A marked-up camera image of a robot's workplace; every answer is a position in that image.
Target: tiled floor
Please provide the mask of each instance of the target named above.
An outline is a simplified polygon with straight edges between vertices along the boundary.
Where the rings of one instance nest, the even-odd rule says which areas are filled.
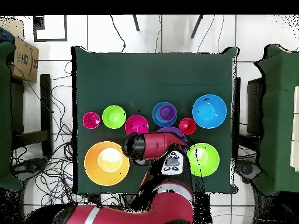
[[[126,42],[124,53],[155,52],[157,34],[161,28],[159,15],[137,15],[139,32],[135,29],[131,15],[113,17],[120,35]],[[38,80],[40,74],[50,74],[53,79],[69,75],[64,72],[64,68],[71,59],[71,46],[82,46],[96,53],[120,52],[123,48],[123,42],[116,33],[110,16],[67,16],[67,41],[48,42],[34,42],[32,16],[16,16],[16,18],[24,22],[25,40],[40,50]],[[246,124],[246,86],[249,80],[261,76],[253,62],[263,57],[264,47],[271,43],[278,43],[292,51],[299,47],[299,31],[295,25],[297,17],[224,15],[223,19],[223,15],[207,15],[201,21],[194,39],[191,39],[197,18],[198,15],[163,15],[162,51],[165,53],[196,53],[197,51],[221,53],[227,47],[237,46],[240,49],[237,63],[237,76],[241,77],[240,122]],[[65,38],[63,16],[45,16],[44,20],[46,29],[37,31],[38,39]],[[161,34],[157,41],[157,52],[160,51]],[[66,67],[66,72],[70,71],[71,63]],[[31,85],[39,94],[39,83],[31,83]],[[59,85],[71,85],[71,78],[52,80],[52,87]],[[53,90],[53,95],[65,105],[65,115],[62,121],[72,130],[71,92],[70,87],[57,87]],[[53,105],[53,111],[54,118],[59,120],[60,113],[57,106]],[[40,103],[26,84],[23,119],[26,132],[40,129]],[[246,125],[240,125],[240,130],[246,133]],[[53,122],[54,139],[57,131],[58,127]],[[70,136],[64,135],[64,141],[69,140]],[[60,144],[62,144],[61,136],[55,141],[54,146],[57,147]],[[23,158],[41,156],[41,146],[30,145]],[[63,157],[63,153],[59,151],[54,157]],[[250,224],[252,222],[254,210],[252,188],[244,184],[236,174],[234,183],[238,187],[238,192],[234,195],[211,194],[211,213],[214,224]],[[37,184],[45,190],[45,186],[40,181],[37,181]],[[38,208],[43,195],[44,192],[36,187],[32,179],[26,187],[25,212],[29,213]]]

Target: lime green bowl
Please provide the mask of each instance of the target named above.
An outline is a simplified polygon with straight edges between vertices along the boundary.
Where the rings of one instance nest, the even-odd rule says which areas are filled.
[[[118,129],[126,122],[126,112],[120,106],[107,107],[102,115],[105,126],[110,129]]]
[[[219,154],[210,144],[197,143],[187,151],[191,173],[195,176],[209,176],[214,173],[219,165]]]

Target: plastic bowl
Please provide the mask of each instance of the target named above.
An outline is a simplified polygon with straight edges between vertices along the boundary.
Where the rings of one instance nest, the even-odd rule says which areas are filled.
[[[185,137],[185,135],[177,128],[175,127],[163,127],[159,130],[157,130],[157,132],[172,132],[175,133],[176,135],[178,135],[180,138],[182,138],[187,144],[187,138]],[[187,153],[188,148],[183,148],[184,153]]]
[[[192,118],[183,118],[179,124],[180,131],[186,135],[190,135],[196,130],[196,123]]]
[[[126,113],[120,106],[107,107],[102,115],[103,123],[110,129],[118,129],[126,122]]]
[[[192,116],[200,127],[206,129],[216,128],[225,120],[227,107],[219,96],[206,94],[194,103]]]
[[[87,176],[101,186],[113,186],[121,182],[129,168],[129,158],[124,155],[121,146],[114,142],[104,141],[94,144],[84,159]]]
[[[197,143],[187,151],[191,173],[195,176],[209,176],[218,166],[220,157],[217,150],[210,144]]]
[[[166,104],[170,104],[170,103],[169,102],[160,102],[152,109],[152,119],[154,120],[156,125],[161,126],[161,127],[171,126],[176,121],[176,118],[178,116],[178,112],[176,112],[175,117],[172,120],[170,120],[170,121],[163,120],[159,116],[159,111],[160,111],[160,108]]]
[[[133,115],[127,119],[124,129],[127,134],[137,132],[139,134],[148,132],[149,125],[146,118],[140,115]]]
[[[176,116],[175,106],[172,104],[164,104],[159,109],[159,116],[162,120],[170,121]]]
[[[100,116],[90,111],[83,116],[82,122],[87,129],[95,129],[100,124]]]

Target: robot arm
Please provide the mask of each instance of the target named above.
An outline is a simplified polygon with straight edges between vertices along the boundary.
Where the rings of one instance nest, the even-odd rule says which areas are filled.
[[[157,158],[152,162],[139,195],[131,204],[134,211],[78,205],[67,216],[66,224],[167,224],[173,221],[192,224],[190,164],[181,150],[186,144],[176,139],[176,135],[162,134],[155,138],[150,136],[152,134],[129,135],[123,142],[124,154],[131,159]]]

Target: red bowl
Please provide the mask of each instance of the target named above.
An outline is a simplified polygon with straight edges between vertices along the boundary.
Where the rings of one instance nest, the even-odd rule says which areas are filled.
[[[192,118],[183,118],[179,124],[180,131],[185,135],[190,135],[196,130],[196,123]]]

